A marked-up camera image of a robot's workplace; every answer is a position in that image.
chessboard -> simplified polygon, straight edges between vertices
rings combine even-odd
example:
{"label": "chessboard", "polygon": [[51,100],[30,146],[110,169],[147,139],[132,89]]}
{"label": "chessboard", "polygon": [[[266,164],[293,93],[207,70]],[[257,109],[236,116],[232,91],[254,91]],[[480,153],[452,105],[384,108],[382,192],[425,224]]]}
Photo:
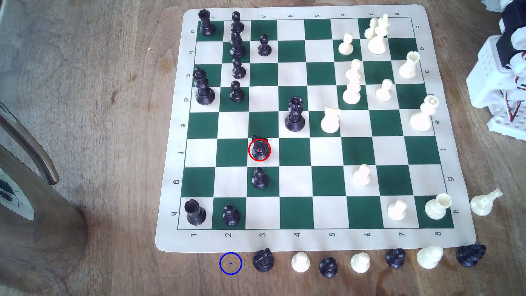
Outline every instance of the chessboard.
{"label": "chessboard", "polygon": [[420,5],[187,11],[157,247],[474,243],[447,100]]}

chess mat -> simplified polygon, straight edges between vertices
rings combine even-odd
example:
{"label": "chess mat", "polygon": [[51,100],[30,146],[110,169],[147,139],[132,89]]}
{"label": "chess mat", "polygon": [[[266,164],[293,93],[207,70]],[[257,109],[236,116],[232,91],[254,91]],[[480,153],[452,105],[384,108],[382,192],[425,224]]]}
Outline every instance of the chess mat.
{"label": "chess mat", "polygon": [[[183,19],[156,245],[168,252],[254,252],[444,248],[474,243],[469,198],[460,168],[449,112],[426,11],[420,5],[271,7],[209,9],[216,27],[199,33],[199,9]],[[245,99],[230,100],[231,14],[239,11],[247,74],[238,80]],[[391,20],[388,49],[374,55],[363,33],[372,17]],[[341,55],[345,33],[354,50]],[[272,54],[260,56],[259,36],[267,34]],[[409,51],[421,55],[417,76],[398,74]],[[350,105],[342,93],[353,59],[362,61],[361,100]],[[194,67],[206,71],[216,99],[195,101]],[[386,102],[375,96],[385,78],[393,81]],[[439,101],[433,127],[418,132],[409,125],[426,95]],[[305,127],[285,128],[288,101],[304,100]],[[322,131],[325,107],[341,109],[340,129]],[[268,159],[248,154],[252,136],[267,138]],[[361,164],[371,181],[356,186]],[[269,177],[264,190],[251,178],[261,166]],[[439,193],[452,197],[445,217],[427,217],[424,206]],[[186,220],[184,204],[199,202],[205,222]],[[387,208],[397,199],[408,204],[394,221]],[[237,225],[222,221],[233,205]]]}

blue circle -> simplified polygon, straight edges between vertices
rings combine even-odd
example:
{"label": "blue circle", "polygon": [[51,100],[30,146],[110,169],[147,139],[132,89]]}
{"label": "blue circle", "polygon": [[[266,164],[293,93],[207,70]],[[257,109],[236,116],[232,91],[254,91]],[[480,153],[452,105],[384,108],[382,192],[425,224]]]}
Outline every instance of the blue circle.
{"label": "blue circle", "polygon": [[[227,254],[234,254],[234,255],[236,255],[237,258],[239,258],[239,262],[241,262],[240,265],[239,265],[239,269],[238,269],[236,272],[234,272],[234,273],[228,273],[228,272],[226,272],[226,271],[223,270],[223,267],[221,267],[221,260],[223,260],[223,257],[224,257],[225,255],[227,255]],[[228,252],[228,253],[225,253],[223,256],[221,256],[221,259],[219,259],[219,268],[221,268],[221,271],[222,271],[222,272],[224,272],[224,273],[226,273],[226,274],[228,274],[228,275],[233,275],[233,274],[238,273],[238,272],[241,270],[241,267],[242,267],[242,266],[243,266],[243,260],[241,260],[241,257],[240,257],[238,254],[234,253],[234,252]]]}

wooden table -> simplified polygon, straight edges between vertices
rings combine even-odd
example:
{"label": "wooden table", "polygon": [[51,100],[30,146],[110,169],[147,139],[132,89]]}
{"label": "wooden table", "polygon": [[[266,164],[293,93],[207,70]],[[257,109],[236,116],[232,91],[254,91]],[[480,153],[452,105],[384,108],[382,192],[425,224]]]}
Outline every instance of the wooden table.
{"label": "wooden table", "polygon": [[[348,266],[356,251],[309,252],[316,264],[334,256],[342,267],[323,278],[290,267],[292,253],[259,273],[218,268],[221,254],[163,253],[154,244],[168,122],[183,13],[236,7],[241,1],[5,0],[0,24],[0,98],[49,153],[61,181],[54,188],[86,213],[90,241],[83,263],[45,295],[519,295],[526,293],[524,247],[526,142],[491,133],[488,110],[471,106],[466,77],[500,14],[479,1],[354,1],[422,4],[429,15],[460,162],[471,197],[500,188],[489,216],[473,216],[488,247],[473,269],[455,249],[424,270],[416,250],[401,270],[385,251],[370,251],[371,267]],[[349,1],[250,2],[255,6],[348,5]],[[0,132],[0,143],[36,171]],[[241,254],[251,262],[251,254]],[[1,295],[26,295],[0,287]]]}

red circle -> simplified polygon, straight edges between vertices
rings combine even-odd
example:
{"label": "red circle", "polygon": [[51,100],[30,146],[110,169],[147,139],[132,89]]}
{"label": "red circle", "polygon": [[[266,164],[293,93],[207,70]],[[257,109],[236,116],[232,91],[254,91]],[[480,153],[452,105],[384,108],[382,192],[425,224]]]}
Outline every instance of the red circle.
{"label": "red circle", "polygon": [[[255,159],[254,156],[252,156],[252,154],[250,153],[250,146],[252,146],[252,143],[255,142],[255,141],[257,141],[257,140],[262,140],[263,142],[267,143],[267,145],[268,145],[268,156],[267,156],[266,158],[262,159],[262,160],[257,160],[257,159]],[[248,144],[248,155],[250,155],[250,158],[253,159],[253,160],[255,160],[255,161],[264,161],[264,160],[267,160],[267,158],[270,157],[270,152],[271,152],[271,151],[272,151],[272,149],[270,148],[270,144],[269,144],[267,141],[263,140],[263,139],[255,139],[254,141],[250,142],[250,144]]]}

